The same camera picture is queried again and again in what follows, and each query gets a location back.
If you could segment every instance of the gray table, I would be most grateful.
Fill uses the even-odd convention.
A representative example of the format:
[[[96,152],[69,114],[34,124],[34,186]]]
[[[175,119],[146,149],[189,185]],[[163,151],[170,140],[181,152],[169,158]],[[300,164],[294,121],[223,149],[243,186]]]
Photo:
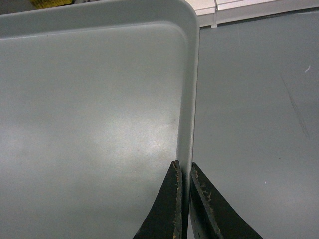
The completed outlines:
[[[319,238],[318,25],[200,31],[193,160],[265,239]]]

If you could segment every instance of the plastic tray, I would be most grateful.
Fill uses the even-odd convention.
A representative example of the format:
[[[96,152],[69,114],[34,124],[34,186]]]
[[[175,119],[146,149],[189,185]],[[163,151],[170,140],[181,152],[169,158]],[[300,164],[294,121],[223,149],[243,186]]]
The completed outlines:
[[[175,159],[187,218],[198,39],[179,0],[0,16],[1,239],[132,238]]]

